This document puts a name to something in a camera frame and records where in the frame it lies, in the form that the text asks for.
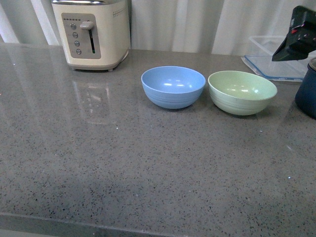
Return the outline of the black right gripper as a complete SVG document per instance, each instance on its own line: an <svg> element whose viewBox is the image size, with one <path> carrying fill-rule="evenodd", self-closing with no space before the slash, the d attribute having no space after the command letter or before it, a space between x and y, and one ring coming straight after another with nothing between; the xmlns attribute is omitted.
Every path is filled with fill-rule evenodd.
<svg viewBox="0 0 316 237"><path fill-rule="evenodd" d="M293 9L288 34L273 54L272 60L303 60L315 50L316 12L299 5Z"/></svg>

